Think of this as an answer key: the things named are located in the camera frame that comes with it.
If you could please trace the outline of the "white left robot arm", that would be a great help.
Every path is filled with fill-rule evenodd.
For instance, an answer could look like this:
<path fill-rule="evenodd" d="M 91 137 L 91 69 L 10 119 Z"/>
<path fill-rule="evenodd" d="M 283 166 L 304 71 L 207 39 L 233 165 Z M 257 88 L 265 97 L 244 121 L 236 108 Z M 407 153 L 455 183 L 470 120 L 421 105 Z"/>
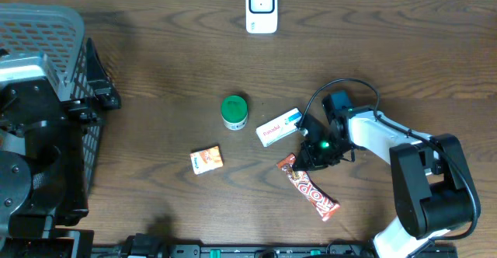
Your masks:
<path fill-rule="evenodd" d="M 1 255 L 89 257 L 103 114 L 120 96 L 99 58 L 58 73 L 45 54 L 1 53 Z"/>

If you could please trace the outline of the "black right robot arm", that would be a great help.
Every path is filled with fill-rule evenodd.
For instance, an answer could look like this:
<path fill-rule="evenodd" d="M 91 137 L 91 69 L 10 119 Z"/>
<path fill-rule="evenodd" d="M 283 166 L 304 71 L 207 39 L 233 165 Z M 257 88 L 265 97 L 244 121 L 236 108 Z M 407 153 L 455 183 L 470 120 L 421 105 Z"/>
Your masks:
<path fill-rule="evenodd" d="M 292 162 L 294 173 L 325 169 L 347 152 L 368 150 L 391 167 L 395 219 L 354 256 L 454 256 L 437 241 L 463 239 L 475 229 L 481 205 L 459 140 L 451 134 L 419 133 L 370 106 L 331 103 L 328 127 L 305 116 L 307 134 Z"/>

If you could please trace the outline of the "white Panadol box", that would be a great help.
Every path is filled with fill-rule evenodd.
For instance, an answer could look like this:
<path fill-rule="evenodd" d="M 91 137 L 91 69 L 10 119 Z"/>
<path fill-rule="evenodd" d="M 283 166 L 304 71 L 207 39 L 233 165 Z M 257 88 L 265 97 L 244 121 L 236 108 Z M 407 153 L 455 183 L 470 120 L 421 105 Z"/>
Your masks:
<path fill-rule="evenodd" d="M 279 141 L 297 131 L 297 124 L 302 118 L 298 108 L 293 108 L 286 113 L 256 128 L 255 132 L 263 147 Z"/>

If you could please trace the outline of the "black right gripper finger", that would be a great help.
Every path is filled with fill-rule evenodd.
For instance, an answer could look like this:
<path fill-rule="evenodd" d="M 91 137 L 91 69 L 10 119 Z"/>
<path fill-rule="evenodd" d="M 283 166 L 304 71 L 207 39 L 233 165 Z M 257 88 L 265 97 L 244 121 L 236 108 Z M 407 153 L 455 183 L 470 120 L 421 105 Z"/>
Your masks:
<path fill-rule="evenodd" d="M 292 165 L 293 171 L 317 171 L 326 169 L 328 163 L 322 159 L 319 154 L 313 154 L 306 151 L 298 153 L 297 158 Z"/>
<path fill-rule="evenodd" d="M 321 141 L 327 134 L 327 127 L 310 114 L 305 114 L 301 118 L 297 128 L 310 141 Z"/>

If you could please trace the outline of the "green lid jar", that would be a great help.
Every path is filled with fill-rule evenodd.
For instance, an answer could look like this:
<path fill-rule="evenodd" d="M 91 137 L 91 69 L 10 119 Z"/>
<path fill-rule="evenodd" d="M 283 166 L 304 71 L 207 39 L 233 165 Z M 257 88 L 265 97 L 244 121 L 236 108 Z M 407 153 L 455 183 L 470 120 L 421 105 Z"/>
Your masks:
<path fill-rule="evenodd" d="M 240 96 L 228 96 L 221 104 L 221 117 L 227 129 L 241 130 L 248 120 L 248 104 Z"/>

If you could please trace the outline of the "red Top chocolate bar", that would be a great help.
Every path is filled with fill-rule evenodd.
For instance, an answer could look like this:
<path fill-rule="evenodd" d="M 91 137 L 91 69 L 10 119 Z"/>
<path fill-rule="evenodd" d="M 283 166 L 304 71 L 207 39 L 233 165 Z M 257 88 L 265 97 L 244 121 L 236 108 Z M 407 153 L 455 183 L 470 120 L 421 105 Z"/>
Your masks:
<path fill-rule="evenodd" d="M 340 209 L 340 204 L 314 184 L 305 171 L 294 171 L 297 158 L 290 153 L 276 167 L 285 173 L 292 185 L 312 204 L 322 221 L 329 220 Z"/>

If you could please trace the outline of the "orange tissue pack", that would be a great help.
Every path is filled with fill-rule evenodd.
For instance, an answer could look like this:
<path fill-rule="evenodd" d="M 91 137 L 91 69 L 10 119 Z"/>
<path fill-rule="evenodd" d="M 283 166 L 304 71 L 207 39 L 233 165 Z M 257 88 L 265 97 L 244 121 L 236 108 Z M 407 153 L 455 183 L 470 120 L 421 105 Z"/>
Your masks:
<path fill-rule="evenodd" d="M 224 163 L 218 146 L 190 154 L 193 172 L 196 175 L 221 168 Z"/>

